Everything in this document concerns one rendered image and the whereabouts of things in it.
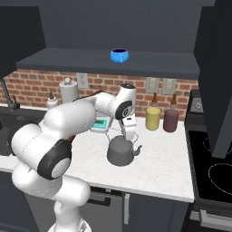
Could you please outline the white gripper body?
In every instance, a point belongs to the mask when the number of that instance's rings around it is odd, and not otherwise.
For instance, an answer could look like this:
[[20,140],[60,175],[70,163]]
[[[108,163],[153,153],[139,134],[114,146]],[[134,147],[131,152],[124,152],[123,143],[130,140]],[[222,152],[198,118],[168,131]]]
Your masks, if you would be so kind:
[[122,133],[126,140],[133,140],[135,136],[135,127],[136,123],[134,122],[128,122],[123,124]]

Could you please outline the grey kettle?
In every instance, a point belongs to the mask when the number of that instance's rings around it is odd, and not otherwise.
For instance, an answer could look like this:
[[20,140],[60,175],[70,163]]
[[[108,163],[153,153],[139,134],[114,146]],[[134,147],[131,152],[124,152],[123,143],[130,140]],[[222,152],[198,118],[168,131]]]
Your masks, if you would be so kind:
[[122,135],[118,135],[109,142],[107,160],[110,164],[117,167],[128,166],[133,162],[134,157],[140,154],[141,148],[142,146],[140,145],[135,150],[132,141],[126,140]]

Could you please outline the teal and white tray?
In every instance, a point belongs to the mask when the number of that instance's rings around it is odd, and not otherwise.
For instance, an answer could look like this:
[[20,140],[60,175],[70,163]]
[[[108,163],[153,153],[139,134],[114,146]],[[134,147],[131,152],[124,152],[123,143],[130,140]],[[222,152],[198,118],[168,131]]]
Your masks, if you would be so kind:
[[109,130],[109,118],[97,117],[95,123],[91,126],[90,131],[105,133]]

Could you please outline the dark grey cabinet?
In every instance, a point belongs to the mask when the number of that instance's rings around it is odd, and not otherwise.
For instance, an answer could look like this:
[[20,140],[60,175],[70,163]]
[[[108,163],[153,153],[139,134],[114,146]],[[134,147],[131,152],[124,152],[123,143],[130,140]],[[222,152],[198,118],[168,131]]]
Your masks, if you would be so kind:
[[[21,69],[196,80],[201,11],[215,0],[37,0],[45,47]],[[111,50],[129,52],[126,63]]]

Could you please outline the blue mug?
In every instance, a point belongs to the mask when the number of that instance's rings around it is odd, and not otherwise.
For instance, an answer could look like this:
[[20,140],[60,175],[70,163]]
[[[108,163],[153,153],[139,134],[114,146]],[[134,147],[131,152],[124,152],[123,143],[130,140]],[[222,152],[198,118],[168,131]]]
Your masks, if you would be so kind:
[[122,48],[111,50],[111,61],[114,63],[126,63],[129,60],[129,52]]

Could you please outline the dark grey cabinet door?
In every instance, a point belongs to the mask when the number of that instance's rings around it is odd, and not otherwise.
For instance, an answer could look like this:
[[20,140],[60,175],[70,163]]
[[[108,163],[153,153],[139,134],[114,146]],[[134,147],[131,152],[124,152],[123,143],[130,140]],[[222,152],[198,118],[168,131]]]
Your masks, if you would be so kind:
[[224,159],[232,141],[232,0],[202,8],[194,55],[211,155]]
[[37,6],[0,6],[0,79],[16,64],[45,47]]

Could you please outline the yellow bottle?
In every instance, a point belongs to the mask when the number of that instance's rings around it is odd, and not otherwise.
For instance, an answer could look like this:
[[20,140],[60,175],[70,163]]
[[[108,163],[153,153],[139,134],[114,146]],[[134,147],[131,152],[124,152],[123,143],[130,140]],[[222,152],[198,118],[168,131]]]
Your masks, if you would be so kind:
[[157,93],[153,94],[150,107],[146,111],[145,126],[149,131],[155,131],[160,125],[160,108],[158,107]]

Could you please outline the white paper towel roll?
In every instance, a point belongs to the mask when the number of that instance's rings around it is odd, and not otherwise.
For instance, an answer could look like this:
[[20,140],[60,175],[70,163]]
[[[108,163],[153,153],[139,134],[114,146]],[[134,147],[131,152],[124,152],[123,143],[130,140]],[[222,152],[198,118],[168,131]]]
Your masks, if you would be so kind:
[[59,86],[62,95],[62,103],[72,102],[79,98],[78,83],[70,77],[60,82]]

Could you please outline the white soap dispenser bottle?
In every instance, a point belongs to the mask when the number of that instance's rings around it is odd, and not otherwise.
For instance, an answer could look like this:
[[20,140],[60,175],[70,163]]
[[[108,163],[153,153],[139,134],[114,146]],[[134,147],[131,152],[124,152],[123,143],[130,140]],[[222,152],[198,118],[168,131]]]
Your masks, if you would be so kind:
[[56,99],[56,97],[53,95],[52,92],[49,93],[49,97],[47,99],[47,108],[51,109],[53,107],[56,107],[58,105],[58,100]]

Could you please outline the grey dishwasher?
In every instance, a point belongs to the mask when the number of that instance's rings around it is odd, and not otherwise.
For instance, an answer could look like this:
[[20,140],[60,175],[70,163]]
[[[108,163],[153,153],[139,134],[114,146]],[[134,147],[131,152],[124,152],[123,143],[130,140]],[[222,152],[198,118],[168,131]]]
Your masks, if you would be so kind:
[[[92,232],[122,232],[122,192],[96,187],[91,187],[91,191],[91,194],[97,192],[111,198],[111,204],[108,207],[93,205],[89,202],[80,207],[81,215],[90,225]],[[39,232],[48,232],[55,222],[54,201],[29,195],[25,195],[25,197]]]

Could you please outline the dark grey cupboard door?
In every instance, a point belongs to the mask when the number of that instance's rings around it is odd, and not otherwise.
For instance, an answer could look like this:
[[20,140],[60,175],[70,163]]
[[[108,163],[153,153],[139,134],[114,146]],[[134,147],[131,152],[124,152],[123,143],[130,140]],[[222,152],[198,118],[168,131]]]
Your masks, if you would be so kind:
[[24,193],[0,171],[0,232],[39,232]]
[[130,194],[129,225],[123,232],[184,232],[189,203],[173,199]]

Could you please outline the black stove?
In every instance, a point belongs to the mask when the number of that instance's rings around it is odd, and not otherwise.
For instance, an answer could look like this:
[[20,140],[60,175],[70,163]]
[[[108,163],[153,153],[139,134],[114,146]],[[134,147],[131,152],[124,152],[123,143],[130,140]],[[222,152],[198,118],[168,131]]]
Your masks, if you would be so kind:
[[199,211],[232,218],[232,142],[225,159],[213,158],[199,90],[191,90],[185,118],[188,157],[194,190],[186,232],[227,232],[202,227]]

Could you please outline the dark sink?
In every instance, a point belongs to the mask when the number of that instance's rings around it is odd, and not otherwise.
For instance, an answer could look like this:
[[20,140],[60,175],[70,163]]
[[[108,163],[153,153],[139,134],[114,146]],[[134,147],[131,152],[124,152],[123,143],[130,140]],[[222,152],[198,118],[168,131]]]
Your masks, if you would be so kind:
[[7,144],[10,130],[21,121],[34,121],[39,123],[45,115],[43,110],[16,109],[0,106],[0,155],[9,156],[11,151]]

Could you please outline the dark tap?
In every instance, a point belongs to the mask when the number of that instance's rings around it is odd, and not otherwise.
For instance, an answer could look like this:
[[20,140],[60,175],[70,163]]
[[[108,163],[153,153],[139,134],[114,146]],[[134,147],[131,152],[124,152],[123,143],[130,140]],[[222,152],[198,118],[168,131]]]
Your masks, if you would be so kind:
[[2,88],[4,90],[4,94],[5,94],[5,98],[6,98],[6,102],[7,102],[8,107],[12,111],[16,110],[16,109],[19,109],[20,108],[20,104],[16,101],[15,96],[13,96],[13,98],[10,98],[8,89],[7,89],[6,84],[5,84],[5,80],[4,79],[0,79],[0,83],[1,83]]

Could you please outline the grey wall outlet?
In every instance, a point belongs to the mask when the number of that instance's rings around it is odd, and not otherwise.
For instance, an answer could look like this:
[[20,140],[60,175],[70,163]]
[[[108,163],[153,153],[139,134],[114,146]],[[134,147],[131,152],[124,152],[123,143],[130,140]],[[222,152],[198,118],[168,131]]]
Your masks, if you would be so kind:
[[146,80],[146,92],[154,93],[159,91],[160,79],[154,77],[148,77]]
[[88,89],[89,88],[89,81],[88,75],[86,73],[76,73],[78,87],[80,89]]
[[162,81],[162,90],[163,95],[172,95],[176,91],[176,79],[164,78]]

